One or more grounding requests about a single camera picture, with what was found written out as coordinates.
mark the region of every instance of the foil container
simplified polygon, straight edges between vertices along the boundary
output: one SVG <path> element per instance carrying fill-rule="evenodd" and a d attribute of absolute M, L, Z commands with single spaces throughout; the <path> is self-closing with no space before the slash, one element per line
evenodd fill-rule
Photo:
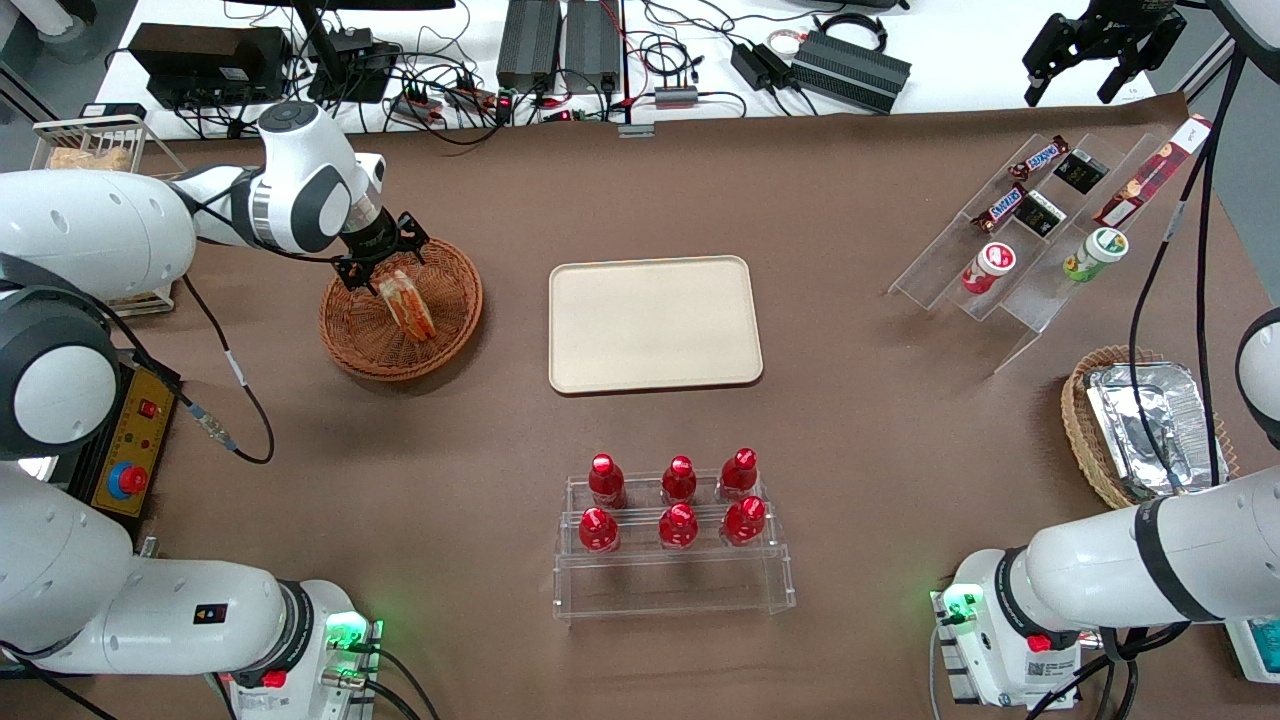
<path fill-rule="evenodd" d="M 1196 378 L 1176 363 L 1144 363 L 1137 370 L 1138 395 L 1156 448 L 1142 427 L 1129 383 L 1129 365 L 1105 365 L 1084 374 L 1085 395 L 1124 489 L 1138 501 L 1208 489 L 1212 479 L 1210 447 Z M 1226 461 L 1216 441 L 1213 455 L 1226 479 Z M 1165 471 L 1161 456 L 1171 473 Z"/>

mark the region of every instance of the brown tabletop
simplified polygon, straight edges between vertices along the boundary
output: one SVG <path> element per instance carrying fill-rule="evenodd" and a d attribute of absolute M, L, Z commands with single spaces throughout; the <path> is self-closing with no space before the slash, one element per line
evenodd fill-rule
<path fill-rule="evenodd" d="M 927 315 L 884 290 L 1032 132 L 1167 136 L 1179 99 L 1105 109 L 504 131 L 462 156 L 424 135 L 358 137 L 387 156 L 385 204 L 470 254 L 477 337 L 425 380 L 355 380 L 316 332 L 330 270 L 201 247 L 192 278 L 271 415 L 279 454 L 251 466 L 174 423 L 157 474 L 165 555 L 326 578 L 387 620 L 387 647 L 445 720 L 836 719 L 928 715 L 928 591 L 969 552 L 1106 510 L 1075 466 L 1059 391 L 1076 360 L 1123 343 L 1176 187 L 1138 223 L 1132 258 L 1046 337 L 988 377 L 1018 337 Z M 188 165 L 261 161 L 257 142 L 177 143 Z M 1244 471 L 1276 461 L 1231 378 L 1240 333 L 1270 307 L 1215 206 L 1208 340 L 1217 410 Z M 1194 365 L 1193 217 L 1156 287 L 1142 345 Z M 570 398 L 547 380 L 547 278 L 562 263 L 733 254 L 751 269 L 764 377 L 751 387 Z M 191 397 L 259 452 L 257 420 L 186 295 L 138 320 Z M 552 618 L 563 480 L 596 451 L 628 471 L 760 454 L 791 543 L 799 605 L 774 618 Z M 1272 719 L 1280 689 L 1233 676 L 1202 628 L 1143 656 L 1133 717 Z M 392 687 L 407 685 L 388 671 Z M 198 678 L 73 680 L 125 720 L 223 717 Z M 1085 691 L 1093 691 L 1087 685 Z M 943 716 L 1018 717 L 957 707 Z M 1093 711 L 1091 692 L 1080 710 Z M 6 717 L 79 711 L 0 684 Z M 394 710 L 379 707 L 381 717 Z"/>

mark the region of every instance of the red button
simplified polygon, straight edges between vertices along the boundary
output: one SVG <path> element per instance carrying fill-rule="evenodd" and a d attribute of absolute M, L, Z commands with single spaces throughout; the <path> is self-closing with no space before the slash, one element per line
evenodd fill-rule
<path fill-rule="evenodd" d="M 1027 647 L 1032 652 L 1047 652 L 1053 648 L 1053 641 L 1044 635 L 1032 635 L 1027 638 Z"/>
<path fill-rule="evenodd" d="M 147 471 L 145 468 L 133 465 L 120 473 L 120 489 L 127 495 L 138 495 L 147 489 Z"/>

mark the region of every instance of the yellow control panel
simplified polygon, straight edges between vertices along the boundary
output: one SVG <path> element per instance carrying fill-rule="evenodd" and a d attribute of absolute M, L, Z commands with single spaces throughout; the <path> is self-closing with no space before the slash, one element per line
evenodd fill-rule
<path fill-rule="evenodd" d="M 142 514 L 175 405 L 173 392 L 150 370 L 137 368 L 133 372 L 102 471 L 93 486 L 91 506 L 131 518 Z"/>

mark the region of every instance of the wicker basket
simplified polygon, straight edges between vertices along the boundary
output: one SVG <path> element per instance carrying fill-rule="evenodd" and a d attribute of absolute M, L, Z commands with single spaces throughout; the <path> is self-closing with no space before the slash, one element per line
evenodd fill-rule
<path fill-rule="evenodd" d="M 1138 348 L 1138 363 L 1160 360 L 1164 360 L 1164 356 L 1158 352 Z M 1066 383 L 1062 384 L 1062 424 L 1066 427 L 1066 438 L 1071 442 L 1071 452 L 1075 454 L 1075 461 L 1080 465 L 1084 479 L 1089 480 L 1093 491 L 1115 509 L 1137 505 L 1138 500 L 1129 495 L 1120 478 L 1116 477 L 1106 439 L 1093 419 L 1093 407 L 1084 393 L 1084 374 L 1094 368 L 1128 361 L 1128 345 L 1112 345 L 1094 350 L 1080 360 L 1071 375 L 1066 378 Z M 1222 457 L 1226 460 L 1228 471 L 1235 477 L 1240 468 L 1235 464 L 1235 451 L 1222 429 L 1222 420 L 1216 414 L 1213 415 L 1213 427 L 1217 442 L 1222 446 Z"/>
<path fill-rule="evenodd" d="M 426 342 L 404 336 L 381 299 L 348 291 L 334 278 L 320 302 L 320 340 L 342 369 L 372 380 L 410 380 L 453 359 L 480 323 L 484 291 L 480 274 L 461 250 L 431 238 L 425 264 L 402 254 L 378 265 L 376 277 L 403 270 L 431 310 L 438 334 Z"/>

